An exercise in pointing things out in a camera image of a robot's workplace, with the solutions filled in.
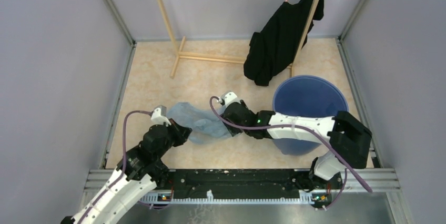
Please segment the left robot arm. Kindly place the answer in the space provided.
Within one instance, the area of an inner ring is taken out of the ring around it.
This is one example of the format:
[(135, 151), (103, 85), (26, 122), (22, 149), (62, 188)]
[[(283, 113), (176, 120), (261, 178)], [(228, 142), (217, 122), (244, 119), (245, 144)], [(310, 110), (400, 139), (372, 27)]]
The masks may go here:
[(78, 213), (62, 223), (117, 223), (145, 194), (166, 187), (169, 168), (162, 156), (183, 145), (192, 129), (168, 123), (153, 125), (142, 141), (128, 150), (97, 195)]

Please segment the light blue plastic trash bag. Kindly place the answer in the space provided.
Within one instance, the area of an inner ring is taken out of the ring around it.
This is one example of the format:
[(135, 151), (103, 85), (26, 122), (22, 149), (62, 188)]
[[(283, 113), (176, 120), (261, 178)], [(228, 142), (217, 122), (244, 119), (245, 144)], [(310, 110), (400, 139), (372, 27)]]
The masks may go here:
[(167, 117), (183, 127), (191, 128), (192, 133), (188, 140), (194, 144), (212, 144), (232, 137), (224, 123), (212, 110), (198, 109), (187, 102), (173, 105), (167, 111)]

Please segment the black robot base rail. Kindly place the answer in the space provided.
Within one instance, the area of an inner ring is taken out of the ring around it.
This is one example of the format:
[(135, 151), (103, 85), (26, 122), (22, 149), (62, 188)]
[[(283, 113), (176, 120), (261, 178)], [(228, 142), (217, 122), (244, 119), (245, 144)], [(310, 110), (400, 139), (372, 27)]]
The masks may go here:
[(326, 181), (308, 169), (176, 169), (157, 190), (173, 192), (174, 199), (297, 199), (305, 192), (337, 190), (340, 174)]

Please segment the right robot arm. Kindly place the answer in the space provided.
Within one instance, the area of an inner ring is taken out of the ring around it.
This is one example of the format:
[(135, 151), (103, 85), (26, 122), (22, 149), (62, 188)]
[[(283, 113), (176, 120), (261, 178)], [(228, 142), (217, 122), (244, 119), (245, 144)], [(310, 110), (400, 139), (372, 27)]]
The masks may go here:
[(313, 161), (309, 183), (323, 188), (333, 176), (349, 171), (360, 185), (372, 192), (371, 187), (357, 173), (367, 165), (372, 132), (348, 111), (335, 116), (301, 117), (271, 110), (254, 113), (240, 101), (225, 103), (223, 113), (212, 112), (232, 135), (244, 133), (255, 139), (292, 139), (315, 142), (328, 148), (328, 152)]

